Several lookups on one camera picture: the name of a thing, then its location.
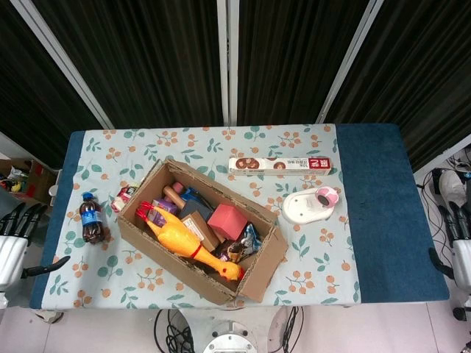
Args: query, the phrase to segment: table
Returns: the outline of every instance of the table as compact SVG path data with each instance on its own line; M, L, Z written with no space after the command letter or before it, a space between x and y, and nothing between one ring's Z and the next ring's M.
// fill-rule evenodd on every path
M230 176L229 156L322 155L330 176ZM121 239L110 202L155 161L185 161L216 181L279 213L288 193L314 185L338 188L328 220L303 226L279 217L290 244L261 305L442 300L445 281L428 260L433 246L398 128L388 124L238 126L75 132L54 206L43 264L71 261L38 277L31 306L215 307ZM110 234L85 244L77 213L81 194L102 204ZM238 298L228 307L259 305Z

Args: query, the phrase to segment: yellow rubber chicken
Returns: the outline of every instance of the yellow rubber chicken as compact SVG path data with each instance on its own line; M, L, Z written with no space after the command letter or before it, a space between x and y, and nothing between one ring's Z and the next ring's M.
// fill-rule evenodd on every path
M144 210L155 210L159 212L166 223L159 227L151 222ZM244 277L244 270L241 266L232 263L221 261L214 257L202 245L199 238L181 222L180 219L171 213L152 206L149 202L142 202L141 206L136 210L136 215L141 217L147 225L155 233L159 242L171 252L182 256L192 257L210 267L214 268L219 274L231 281L237 281Z

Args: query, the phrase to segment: plastic bottle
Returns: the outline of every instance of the plastic bottle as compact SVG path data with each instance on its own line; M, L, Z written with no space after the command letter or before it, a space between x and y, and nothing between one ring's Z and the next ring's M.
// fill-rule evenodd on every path
M83 203L80 205L83 233L85 242L96 244L105 239L102 225L101 207L93 200L92 193L83 193Z

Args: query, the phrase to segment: black curtain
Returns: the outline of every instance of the black curtain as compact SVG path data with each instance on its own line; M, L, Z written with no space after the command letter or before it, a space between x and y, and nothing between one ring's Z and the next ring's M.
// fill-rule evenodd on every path
M9 1L0 16L0 131L60 168L70 134L100 125Z
M471 134L471 1L385 0L327 122L398 124L414 170Z
M241 0L238 124L313 123L367 0Z
M216 1L34 4L116 128L223 124Z

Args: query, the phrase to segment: cardboard box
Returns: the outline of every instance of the cardboard box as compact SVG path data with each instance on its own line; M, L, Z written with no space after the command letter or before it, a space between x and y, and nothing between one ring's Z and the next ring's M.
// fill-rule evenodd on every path
M190 263L185 258L169 252L153 239L150 228L135 216L135 211L142 201L151 202L153 199L162 198L163 187L174 182L198 190L213 206L230 204L237 207L257 229L263 241L262 247L241 264L246 273L238 285L219 275L208 275L202 270L202 266L200 268L198 262ZM276 220L277 216L265 207L240 196L189 165L174 160L166 160L162 165L154 167L118 215L123 239L215 304L232 301L238 295L256 302L262 301L266 287L288 248L285 238L275 226Z
M237 175L328 175L332 162L327 157L229 158L229 172Z
M23 159L0 160L0 173L8 177L12 166L28 173L26 192L12 194L19 199L32 198L49 204L49 188L55 184L56 174L35 160Z

